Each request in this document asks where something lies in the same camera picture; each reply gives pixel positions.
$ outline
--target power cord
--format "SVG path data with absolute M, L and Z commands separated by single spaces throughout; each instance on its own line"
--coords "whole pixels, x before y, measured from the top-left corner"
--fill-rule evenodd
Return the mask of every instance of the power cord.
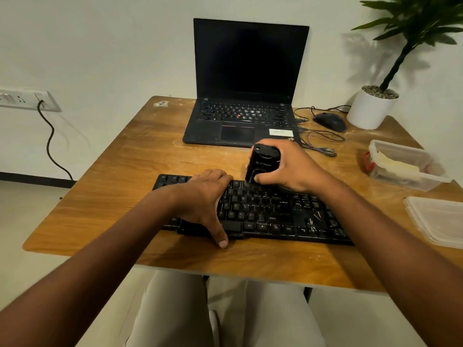
M 347 105 L 347 104 L 343 104 L 341 106 L 332 107 L 332 108 L 329 108 L 327 110 L 337 110 L 339 112 L 348 113 L 348 111 L 342 110 L 343 107 L 350 107 L 350 106 Z M 305 122 L 308 122 L 310 120 L 307 117 L 299 116 L 298 114 L 296 114 L 296 111 L 298 111 L 298 110 L 309 110 L 309 109 L 310 109 L 313 116 L 315 116 L 315 113 L 313 111 L 314 110 L 319 110 L 318 108 L 315 108 L 315 106 L 301 107 L 301 108 L 298 108 L 298 109 L 294 110 L 294 115 L 298 117 L 298 118 L 296 118 L 296 123 L 305 123 Z M 345 141 L 345 138 L 343 136 L 338 135 L 337 133 L 333 133 L 331 131 L 327 131 L 327 130 L 316 130 L 316 129 L 307 129 L 307 128 L 303 128 L 303 127 L 298 127 L 298 131 L 299 131 L 299 134 L 300 134 L 300 140 L 302 141 L 302 147 L 303 148 L 307 148 L 307 149 L 312 150 L 312 151 L 320 152 L 321 154 L 324 154 L 325 156 L 328 156 L 328 157 L 336 157 L 338 154 L 332 148 L 316 147 L 316 146 L 312 145 L 310 143 L 310 141 L 309 141 L 309 137 L 310 137 L 311 134 L 312 135 L 319 134 L 319 135 L 323 136 L 324 138 L 329 139 L 331 141 L 335 141 L 335 142 L 343 142 L 343 141 Z M 307 133 L 307 136 L 306 136 L 305 139 L 301 136 L 301 134 L 304 133 L 304 132 Z
M 61 167 L 58 163 L 55 162 L 55 160 L 53 159 L 53 157 L 51 157 L 50 155 L 50 141 L 51 141 L 51 138 L 53 137 L 53 135 L 55 134 L 55 128 L 53 128 L 53 125 L 51 125 L 51 123 L 47 120 L 47 118 L 45 118 L 45 116 L 42 114 L 42 111 L 40 110 L 40 106 L 43 104 L 43 100 L 40 100 L 38 101 L 38 105 L 37 105 L 37 110 L 38 110 L 38 114 L 40 114 L 40 116 L 42 117 L 42 119 L 47 122 L 47 124 L 50 126 L 51 128 L 51 134 L 50 134 L 50 137 L 48 138 L 48 142 L 47 142 L 47 155 L 48 155 L 48 158 L 51 159 L 51 161 L 53 163 L 55 163 L 56 166 L 60 167 L 61 169 L 63 169 L 68 175 L 69 175 L 69 178 L 74 181 L 74 179 L 72 179 L 72 175 L 71 173 L 68 172 L 67 169 Z

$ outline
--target computer mouse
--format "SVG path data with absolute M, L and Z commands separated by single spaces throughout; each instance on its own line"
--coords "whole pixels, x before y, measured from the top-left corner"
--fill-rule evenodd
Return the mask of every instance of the computer mouse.
M 313 117 L 313 121 L 328 128 L 330 130 L 344 133 L 347 130 L 346 123 L 343 118 L 335 113 L 320 113 Z

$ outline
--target artificial plant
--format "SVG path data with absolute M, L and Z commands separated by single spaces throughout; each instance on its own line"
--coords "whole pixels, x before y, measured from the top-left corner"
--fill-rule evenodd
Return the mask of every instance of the artificial plant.
M 373 40 L 384 40 L 391 36 L 403 34 L 407 43 L 395 61 L 390 72 L 380 86 L 384 92 L 394 75 L 399 70 L 405 57 L 417 46 L 426 43 L 436 46 L 437 42 L 456 45 L 456 41 L 447 33 L 459 33 L 463 28 L 455 25 L 463 24 L 463 0 L 390 0 L 360 1 L 363 6 L 375 10 L 384 10 L 390 17 L 376 19 L 352 30 L 368 29 L 385 25 L 385 33 Z

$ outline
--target person's left hand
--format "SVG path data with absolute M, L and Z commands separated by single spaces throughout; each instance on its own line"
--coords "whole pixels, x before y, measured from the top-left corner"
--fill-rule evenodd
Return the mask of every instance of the person's left hand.
M 221 169 L 207 169 L 185 184 L 176 184 L 179 192 L 177 216 L 204 225 L 221 248 L 228 246 L 228 236 L 217 218 L 217 205 L 233 176 Z

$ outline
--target white plant pot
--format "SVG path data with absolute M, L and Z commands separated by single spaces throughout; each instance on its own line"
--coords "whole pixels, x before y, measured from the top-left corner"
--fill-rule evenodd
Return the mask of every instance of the white plant pot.
M 395 101 L 397 99 L 380 99 L 360 90 L 349 110 L 347 121 L 357 128 L 376 129 L 388 115 Z

